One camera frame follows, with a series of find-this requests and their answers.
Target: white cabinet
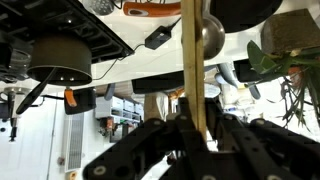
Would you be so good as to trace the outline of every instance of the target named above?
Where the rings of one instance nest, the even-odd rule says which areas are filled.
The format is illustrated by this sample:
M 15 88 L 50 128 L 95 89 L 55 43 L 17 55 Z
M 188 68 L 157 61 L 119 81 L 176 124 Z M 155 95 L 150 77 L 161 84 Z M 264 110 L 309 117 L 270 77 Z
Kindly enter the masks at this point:
M 134 105 L 134 112 L 142 115 L 143 114 L 143 106 L 141 104 L 135 104 Z
M 118 108 L 118 109 L 123 109 L 123 100 L 117 97 L 112 97 L 112 107 Z
M 120 123 L 121 121 L 140 122 L 140 113 L 137 114 L 134 112 L 134 103 L 130 101 L 117 97 L 112 97 L 111 100 L 106 101 L 104 97 L 98 97 L 96 104 L 96 118 L 113 116 L 115 123 Z
M 124 100 L 124 110 L 134 112 L 134 104 L 130 101 Z

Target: black metal frame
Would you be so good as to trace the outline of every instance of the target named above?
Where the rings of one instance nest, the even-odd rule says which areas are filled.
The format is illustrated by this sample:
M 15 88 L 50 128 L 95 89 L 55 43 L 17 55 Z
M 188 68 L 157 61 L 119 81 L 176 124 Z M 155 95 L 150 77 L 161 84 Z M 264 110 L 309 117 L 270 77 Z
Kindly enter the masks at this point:
M 181 114 L 175 120 L 143 123 L 88 164 L 84 178 L 141 179 L 168 151 L 182 155 L 161 180 L 319 177 L 319 143 L 262 119 L 242 123 L 234 115 L 222 114 L 213 100 L 206 101 L 208 129 L 224 151 L 210 152 L 192 123 L 187 104 L 186 99 L 180 99 Z
M 78 0 L 0 0 L 0 16 L 0 42 L 28 54 L 35 39 L 48 31 L 76 33 L 87 42 L 93 64 L 134 54 L 131 47 Z

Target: wooden pole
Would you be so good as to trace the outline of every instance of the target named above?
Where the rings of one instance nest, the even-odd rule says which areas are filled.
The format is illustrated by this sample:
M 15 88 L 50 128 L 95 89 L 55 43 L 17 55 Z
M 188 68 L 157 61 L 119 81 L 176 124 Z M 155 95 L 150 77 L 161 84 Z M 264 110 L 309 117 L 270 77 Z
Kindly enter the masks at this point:
M 181 0 L 185 95 L 192 120 L 206 140 L 202 1 Z

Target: black cable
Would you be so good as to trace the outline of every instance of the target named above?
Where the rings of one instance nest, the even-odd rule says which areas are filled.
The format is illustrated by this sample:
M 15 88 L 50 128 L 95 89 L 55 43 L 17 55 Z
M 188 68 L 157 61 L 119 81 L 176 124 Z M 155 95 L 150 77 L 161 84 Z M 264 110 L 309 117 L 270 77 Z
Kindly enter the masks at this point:
M 122 9 L 123 5 L 123 0 L 120 1 L 120 7 L 114 2 L 115 0 L 111 0 L 111 3 L 117 8 L 117 9 Z
M 40 104 L 31 105 L 30 107 L 40 107 L 43 105 L 45 97 L 42 97 L 42 102 Z
M 111 66 L 109 67 L 109 69 L 108 69 L 100 78 L 98 78 L 98 79 L 92 79 L 92 80 L 93 80 L 93 81 L 97 81 L 97 80 L 100 80 L 100 79 L 104 78 L 104 76 L 107 75 L 107 73 L 111 70 L 111 68 L 116 64 L 116 62 L 117 62 L 118 60 L 119 60 L 119 59 L 116 59 L 116 60 L 111 64 Z
M 133 49 L 133 51 L 136 51 L 140 46 L 144 46 L 144 44 L 139 44 L 139 45 L 137 45 L 134 49 Z M 97 80 L 101 80 L 102 78 L 104 78 L 107 74 L 108 74 L 108 72 L 112 69 L 112 67 L 116 64 L 116 62 L 119 60 L 119 61 L 122 61 L 123 59 L 125 59 L 126 57 L 123 57 L 123 58 L 121 58 L 121 59 L 116 59 L 112 64 L 111 64 L 111 66 L 109 67 L 109 69 L 100 77 L 100 78 L 97 78 L 97 79 L 93 79 L 93 81 L 97 81 Z
M 51 95 L 42 95 L 41 97 L 51 98 L 51 99 L 56 99 L 56 100 L 64 100 L 64 97 L 51 96 Z
M 134 49 L 133 49 L 133 51 L 136 51 L 140 46 L 144 46 L 145 44 L 139 44 L 139 45 L 137 45 Z
M 171 31 L 180 20 L 181 20 L 181 17 L 179 17 L 179 19 L 176 20 L 176 22 L 174 22 L 173 24 L 167 26 L 167 28 Z

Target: white radiator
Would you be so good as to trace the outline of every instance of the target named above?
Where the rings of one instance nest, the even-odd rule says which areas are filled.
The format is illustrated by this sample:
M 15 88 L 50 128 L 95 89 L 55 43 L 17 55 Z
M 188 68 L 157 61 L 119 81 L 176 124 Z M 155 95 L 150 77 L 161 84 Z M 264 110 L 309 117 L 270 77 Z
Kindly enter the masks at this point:
M 67 116 L 64 126 L 65 172 L 81 168 L 84 113 Z

